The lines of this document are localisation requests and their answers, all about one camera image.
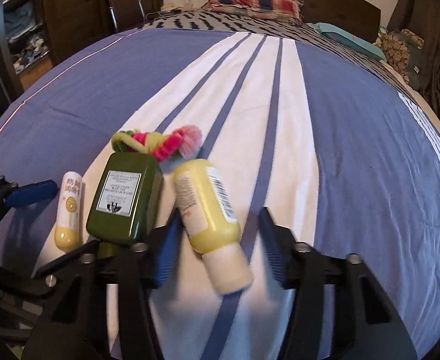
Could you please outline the brown patterned cushion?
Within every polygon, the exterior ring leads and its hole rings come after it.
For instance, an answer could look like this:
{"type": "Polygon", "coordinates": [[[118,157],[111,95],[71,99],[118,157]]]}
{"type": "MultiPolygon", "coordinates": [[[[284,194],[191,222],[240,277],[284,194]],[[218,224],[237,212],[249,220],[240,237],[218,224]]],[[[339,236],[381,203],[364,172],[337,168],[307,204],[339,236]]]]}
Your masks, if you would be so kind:
{"type": "Polygon", "coordinates": [[[385,54],[387,62],[399,73],[404,82],[418,89],[424,40],[408,29],[388,32],[379,31],[377,44],[385,54]]]}

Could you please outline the brown wooden wardrobe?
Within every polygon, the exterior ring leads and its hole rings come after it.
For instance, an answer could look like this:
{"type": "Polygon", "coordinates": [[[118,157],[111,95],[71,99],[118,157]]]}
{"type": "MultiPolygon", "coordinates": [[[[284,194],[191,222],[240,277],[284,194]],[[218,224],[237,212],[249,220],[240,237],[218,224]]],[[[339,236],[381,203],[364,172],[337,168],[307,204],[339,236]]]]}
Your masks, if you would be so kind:
{"type": "Polygon", "coordinates": [[[0,109],[48,69],[140,27],[163,0],[0,0],[0,109]]]}

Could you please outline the black white patterned blanket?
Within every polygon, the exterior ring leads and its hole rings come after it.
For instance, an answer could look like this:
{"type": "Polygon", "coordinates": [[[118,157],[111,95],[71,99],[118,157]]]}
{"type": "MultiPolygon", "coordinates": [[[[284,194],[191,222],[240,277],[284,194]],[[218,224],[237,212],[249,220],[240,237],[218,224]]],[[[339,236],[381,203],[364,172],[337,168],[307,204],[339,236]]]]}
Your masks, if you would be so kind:
{"type": "Polygon", "coordinates": [[[222,32],[249,32],[279,38],[288,38],[309,44],[324,51],[337,55],[350,63],[353,63],[372,73],[380,80],[388,83],[394,89],[407,96],[413,95],[413,89],[409,88],[403,79],[391,71],[385,63],[363,55],[358,51],[344,46],[337,41],[331,40],[316,33],[308,25],[295,27],[290,24],[278,23],[269,19],[256,19],[248,16],[218,13],[209,10],[197,9],[183,11],[165,17],[157,17],[153,22],[145,25],[147,29],[183,29],[200,31],[222,32]]]}

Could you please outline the teal pillow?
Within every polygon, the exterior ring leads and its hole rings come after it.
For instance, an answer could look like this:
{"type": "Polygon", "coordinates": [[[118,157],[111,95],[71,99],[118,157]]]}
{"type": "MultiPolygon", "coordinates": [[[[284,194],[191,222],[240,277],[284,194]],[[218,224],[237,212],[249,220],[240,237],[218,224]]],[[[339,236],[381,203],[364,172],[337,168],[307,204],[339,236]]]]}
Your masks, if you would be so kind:
{"type": "Polygon", "coordinates": [[[369,56],[377,61],[386,61],[387,58],[382,50],[374,44],[365,41],[364,39],[355,36],[334,24],[327,23],[307,23],[319,35],[323,35],[333,41],[353,49],[363,55],[369,56]]]}

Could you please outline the blue white striped bed cover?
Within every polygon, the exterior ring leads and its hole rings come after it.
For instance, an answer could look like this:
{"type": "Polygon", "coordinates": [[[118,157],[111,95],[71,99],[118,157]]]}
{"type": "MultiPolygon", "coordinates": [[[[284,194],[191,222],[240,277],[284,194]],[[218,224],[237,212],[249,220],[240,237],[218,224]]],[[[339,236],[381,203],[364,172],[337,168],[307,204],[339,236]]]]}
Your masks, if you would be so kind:
{"type": "Polygon", "coordinates": [[[146,29],[50,71],[0,118],[0,176],[82,174],[95,191],[120,130],[198,126],[244,237],[252,286],[219,297],[188,242],[151,297],[167,359],[275,359],[292,294],[256,229],[365,258],[419,357],[440,338],[440,122],[422,99],[316,46],[250,33],[146,29]]]}

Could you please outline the small white yellow tube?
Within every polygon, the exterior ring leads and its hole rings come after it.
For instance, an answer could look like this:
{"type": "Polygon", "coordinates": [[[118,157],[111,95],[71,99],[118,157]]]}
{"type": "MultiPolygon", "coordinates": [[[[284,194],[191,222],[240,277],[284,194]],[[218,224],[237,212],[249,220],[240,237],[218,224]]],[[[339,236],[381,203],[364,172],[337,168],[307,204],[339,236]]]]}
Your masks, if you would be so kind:
{"type": "Polygon", "coordinates": [[[66,172],[60,186],[54,230],[56,247],[66,253],[81,244],[81,198],[82,177],[77,172],[66,172]]]}

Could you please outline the yellow lotion bottle white cap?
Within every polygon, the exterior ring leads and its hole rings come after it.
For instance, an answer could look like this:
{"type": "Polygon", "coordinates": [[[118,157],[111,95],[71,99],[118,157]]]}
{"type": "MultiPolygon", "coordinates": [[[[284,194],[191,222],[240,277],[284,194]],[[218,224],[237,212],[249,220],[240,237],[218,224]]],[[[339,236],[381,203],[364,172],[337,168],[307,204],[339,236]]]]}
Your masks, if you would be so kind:
{"type": "Polygon", "coordinates": [[[173,187],[190,245],[200,255],[216,293],[225,296],[247,289],[253,274],[219,171],[206,159],[186,161],[173,172],[173,187]]]}

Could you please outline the red blue plaid pillow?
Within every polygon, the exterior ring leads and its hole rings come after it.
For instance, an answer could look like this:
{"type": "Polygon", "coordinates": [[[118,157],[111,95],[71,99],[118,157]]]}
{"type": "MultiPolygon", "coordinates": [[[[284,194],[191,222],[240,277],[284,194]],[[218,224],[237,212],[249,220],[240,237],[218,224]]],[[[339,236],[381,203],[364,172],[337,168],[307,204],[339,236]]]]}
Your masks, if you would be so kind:
{"type": "Polygon", "coordinates": [[[301,14],[303,5],[300,0],[209,0],[202,8],[300,27],[304,21],[301,14]]]}

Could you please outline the green rectangular bottle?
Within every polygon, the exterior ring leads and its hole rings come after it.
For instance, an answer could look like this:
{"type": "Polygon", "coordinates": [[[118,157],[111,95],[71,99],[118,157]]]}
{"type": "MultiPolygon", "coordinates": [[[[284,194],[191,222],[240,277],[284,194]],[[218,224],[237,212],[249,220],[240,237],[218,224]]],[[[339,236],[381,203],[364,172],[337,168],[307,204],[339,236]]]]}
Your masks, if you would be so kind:
{"type": "Polygon", "coordinates": [[[150,154],[110,155],[86,221],[87,232],[100,242],[99,258],[113,257],[148,238],[156,225],[163,181],[150,154]]]}

